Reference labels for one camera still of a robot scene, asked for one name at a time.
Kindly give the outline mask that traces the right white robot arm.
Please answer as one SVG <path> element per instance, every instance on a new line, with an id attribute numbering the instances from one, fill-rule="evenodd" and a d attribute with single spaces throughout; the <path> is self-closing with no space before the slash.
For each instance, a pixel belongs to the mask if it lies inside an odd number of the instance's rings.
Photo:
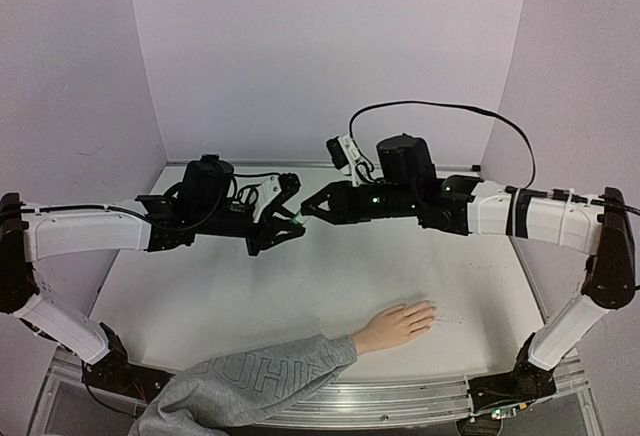
<path id="1" fill-rule="evenodd" d="M 636 293 L 634 232 L 622 193 L 540 191 L 478 176 L 436 173 L 427 142 L 401 134 L 376 146 L 382 175 L 375 179 L 351 136 L 326 143 L 343 179 L 306 199 L 301 220 L 355 225 L 416 218 L 420 227 L 458 236 L 503 236 L 523 250 L 536 272 L 553 275 L 585 260 L 584 281 L 558 307 L 524 351 L 526 363 L 554 369 L 605 315 L 627 306 Z"/>

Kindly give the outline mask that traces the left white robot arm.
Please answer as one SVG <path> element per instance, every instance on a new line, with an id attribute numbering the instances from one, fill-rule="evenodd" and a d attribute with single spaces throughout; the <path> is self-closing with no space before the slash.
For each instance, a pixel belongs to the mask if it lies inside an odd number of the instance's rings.
<path id="1" fill-rule="evenodd" d="M 1 199 L 1 311 L 71 350 L 116 393 L 131 389 L 133 367 L 118 336 L 60 302 L 35 274 L 35 263 L 97 251 L 170 251 L 199 235 L 239 238 L 257 256 L 304 235 L 285 204 L 300 188 L 294 173 L 251 175 L 237 185 L 234 167 L 217 155 L 191 161 L 180 181 L 157 195 L 118 204 L 27 204 L 17 193 Z"/>

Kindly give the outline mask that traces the person's bare hand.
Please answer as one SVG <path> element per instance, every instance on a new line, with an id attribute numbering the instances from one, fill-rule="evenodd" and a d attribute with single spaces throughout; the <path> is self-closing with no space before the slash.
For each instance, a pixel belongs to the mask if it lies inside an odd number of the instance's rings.
<path id="1" fill-rule="evenodd" d="M 431 302 L 397 305 L 374 316 L 351 338 L 358 356 L 404 345 L 430 331 L 437 308 Z"/>

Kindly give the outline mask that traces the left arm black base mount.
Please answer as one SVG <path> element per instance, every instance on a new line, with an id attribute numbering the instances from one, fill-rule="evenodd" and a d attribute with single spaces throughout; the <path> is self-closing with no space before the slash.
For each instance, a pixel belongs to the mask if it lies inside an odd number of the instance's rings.
<path id="1" fill-rule="evenodd" d="M 95 363 L 84 364 L 83 382 L 91 389 L 151 402 L 174 374 L 131 363 L 120 337 L 105 323 L 99 327 L 106 336 L 107 353 Z"/>

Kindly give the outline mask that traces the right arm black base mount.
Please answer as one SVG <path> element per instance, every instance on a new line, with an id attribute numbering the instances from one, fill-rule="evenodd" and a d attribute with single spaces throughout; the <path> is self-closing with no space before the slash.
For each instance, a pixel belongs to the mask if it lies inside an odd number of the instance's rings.
<path id="1" fill-rule="evenodd" d="M 556 393 L 554 368 L 544 370 L 528 360 L 535 334 L 519 350 L 511 371 L 472 378 L 467 394 L 471 397 L 473 416 L 504 408 L 530 404 Z"/>

